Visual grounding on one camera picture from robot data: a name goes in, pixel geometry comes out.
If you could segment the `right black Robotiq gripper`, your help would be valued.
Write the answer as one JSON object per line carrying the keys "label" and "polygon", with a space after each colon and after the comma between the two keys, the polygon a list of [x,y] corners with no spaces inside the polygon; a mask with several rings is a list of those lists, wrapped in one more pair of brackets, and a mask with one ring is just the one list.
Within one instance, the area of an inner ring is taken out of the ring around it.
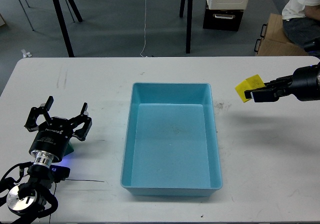
{"label": "right black Robotiq gripper", "polygon": [[299,101],[319,101],[320,64],[300,67],[293,75],[278,77],[264,85],[266,88],[245,90],[244,96],[255,103],[276,102],[287,95],[294,95]]}

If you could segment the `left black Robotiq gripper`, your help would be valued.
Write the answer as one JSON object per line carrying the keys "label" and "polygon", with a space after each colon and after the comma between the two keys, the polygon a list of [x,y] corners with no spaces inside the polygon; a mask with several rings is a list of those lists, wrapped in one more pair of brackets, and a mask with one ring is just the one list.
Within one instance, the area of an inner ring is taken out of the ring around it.
{"label": "left black Robotiq gripper", "polygon": [[[83,142],[92,126],[92,118],[87,112],[88,104],[85,102],[80,114],[69,120],[60,117],[50,117],[49,110],[54,102],[53,96],[49,96],[46,103],[39,107],[32,107],[24,127],[29,132],[37,131],[35,139],[29,149],[33,157],[36,152],[49,153],[53,156],[53,163],[61,162],[71,137]],[[42,115],[45,119],[40,125],[37,124],[38,117]]]}

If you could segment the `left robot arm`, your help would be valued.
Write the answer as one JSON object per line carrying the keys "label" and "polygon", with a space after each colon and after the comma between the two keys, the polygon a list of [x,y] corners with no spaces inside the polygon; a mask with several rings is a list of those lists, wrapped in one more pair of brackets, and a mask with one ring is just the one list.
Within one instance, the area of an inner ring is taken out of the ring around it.
{"label": "left robot arm", "polygon": [[52,184],[69,177],[70,168],[57,163],[73,152],[70,139],[84,141],[92,126],[87,103],[79,115],[66,119],[49,115],[53,102],[54,98],[49,96],[46,103],[32,107],[24,125],[29,132],[37,133],[29,149],[34,161],[15,164],[19,168],[18,179],[5,173],[0,180],[1,192],[8,191],[0,204],[7,205],[19,217],[16,224],[30,224],[58,209],[58,200],[50,189]]}

